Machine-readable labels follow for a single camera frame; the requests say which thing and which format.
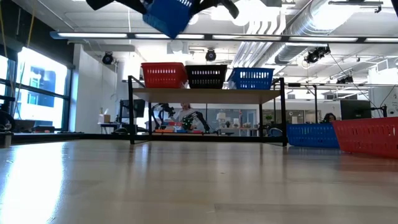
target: shelf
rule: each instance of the shelf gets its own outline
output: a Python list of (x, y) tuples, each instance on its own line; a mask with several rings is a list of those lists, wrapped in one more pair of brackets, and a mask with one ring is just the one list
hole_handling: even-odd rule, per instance
[(280, 95), (279, 90), (215, 90), (135, 88), (133, 94), (151, 103), (263, 104)]

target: red plastic basket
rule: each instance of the red plastic basket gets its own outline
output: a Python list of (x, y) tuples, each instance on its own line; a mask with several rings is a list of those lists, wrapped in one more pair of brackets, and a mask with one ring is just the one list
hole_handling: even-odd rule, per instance
[(183, 63), (142, 63), (146, 88), (182, 88), (188, 76)]
[(398, 159), (398, 118), (332, 122), (340, 149)]

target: box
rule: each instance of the box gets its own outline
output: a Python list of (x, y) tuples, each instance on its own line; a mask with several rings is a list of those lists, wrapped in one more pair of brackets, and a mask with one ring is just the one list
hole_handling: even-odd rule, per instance
[(111, 115), (109, 114), (100, 114), (98, 116), (99, 123), (110, 123), (111, 122)]

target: blue basket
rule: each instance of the blue basket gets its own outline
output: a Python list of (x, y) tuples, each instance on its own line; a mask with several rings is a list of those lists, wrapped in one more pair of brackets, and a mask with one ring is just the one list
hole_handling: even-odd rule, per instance
[(289, 124), (287, 137), (292, 146), (340, 148), (331, 124)]
[(191, 19), (193, 0), (154, 0), (146, 6), (143, 20), (161, 33), (175, 39)]
[(238, 90), (271, 89), (273, 68), (234, 68), (229, 79), (229, 88)]

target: plastic basket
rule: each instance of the plastic basket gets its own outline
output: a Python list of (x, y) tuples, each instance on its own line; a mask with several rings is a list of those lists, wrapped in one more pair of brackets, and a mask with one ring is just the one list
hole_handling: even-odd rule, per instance
[(398, 118), (334, 121), (340, 148), (398, 159)]
[(229, 88), (269, 90), (273, 75), (273, 68), (234, 68), (229, 79)]
[(190, 88), (223, 88), (226, 65), (187, 65), (185, 69)]
[(143, 20), (161, 33), (174, 39), (184, 31), (191, 19), (193, 0), (153, 0), (146, 6)]
[(292, 146), (339, 148), (331, 124), (289, 124), (287, 137)]
[(182, 88), (187, 82), (183, 63), (142, 63), (146, 88)]

